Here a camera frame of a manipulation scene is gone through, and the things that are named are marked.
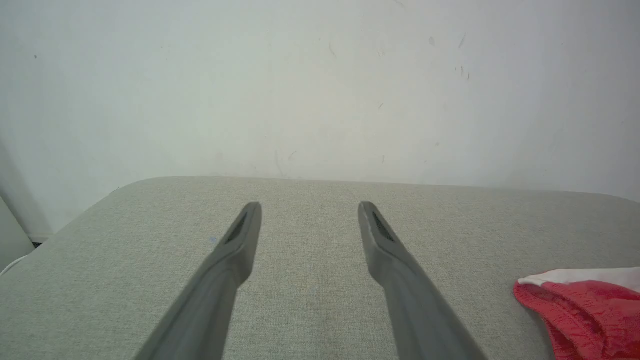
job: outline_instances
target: gray upholstered surface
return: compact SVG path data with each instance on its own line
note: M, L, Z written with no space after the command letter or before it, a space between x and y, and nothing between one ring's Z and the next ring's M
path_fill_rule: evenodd
M242 206L262 203L225 359L393 359L356 217L378 205L490 359L549 358L511 293L555 268L638 266L640 204L605 195L217 177L121 188L0 277L1 359L130 359Z

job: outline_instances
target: white wall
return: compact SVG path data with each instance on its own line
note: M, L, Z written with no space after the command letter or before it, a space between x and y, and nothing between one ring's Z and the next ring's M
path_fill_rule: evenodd
M32 234L173 175L640 200L638 19L637 1L6 0L0 195Z

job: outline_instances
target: red cloth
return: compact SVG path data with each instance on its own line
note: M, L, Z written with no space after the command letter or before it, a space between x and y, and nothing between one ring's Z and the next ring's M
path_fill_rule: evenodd
M544 319L557 360L640 359L640 293L603 281L526 279L513 293Z

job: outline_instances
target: red and white cloth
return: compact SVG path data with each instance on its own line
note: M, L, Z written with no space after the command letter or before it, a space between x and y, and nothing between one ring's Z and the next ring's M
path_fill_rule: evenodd
M542 316L557 360L640 359L640 267L553 270L513 294Z

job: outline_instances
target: white cable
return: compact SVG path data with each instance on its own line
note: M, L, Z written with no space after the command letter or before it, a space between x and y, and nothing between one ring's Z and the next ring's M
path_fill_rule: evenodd
M4 268L4 270L2 270L2 272L0 272L0 276L4 275L4 273L6 273L7 271L9 271L10 268L12 268L14 265L16 265L17 263L19 263L22 259L26 258L28 255L22 256L19 259L13 260L13 263L10 263L9 266L7 266L6 268Z

